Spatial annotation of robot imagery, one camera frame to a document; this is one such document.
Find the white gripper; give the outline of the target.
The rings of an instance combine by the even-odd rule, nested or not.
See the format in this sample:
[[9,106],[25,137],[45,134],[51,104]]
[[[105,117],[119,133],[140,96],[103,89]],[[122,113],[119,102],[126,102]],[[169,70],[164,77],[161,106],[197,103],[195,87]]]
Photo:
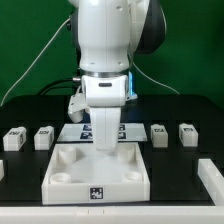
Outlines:
[[112,78],[82,77],[82,90],[90,110],[93,143],[97,150],[111,151],[116,148],[127,85],[126,75]]

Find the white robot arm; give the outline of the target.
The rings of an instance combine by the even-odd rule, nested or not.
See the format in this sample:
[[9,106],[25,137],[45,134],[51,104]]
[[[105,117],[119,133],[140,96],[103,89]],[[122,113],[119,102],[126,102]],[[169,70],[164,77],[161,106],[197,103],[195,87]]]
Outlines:
[[96,149],[116,148],[128,72],[135,53],[163,43],[166,20],[160,0],[68,0],[84,102],[90,110]]

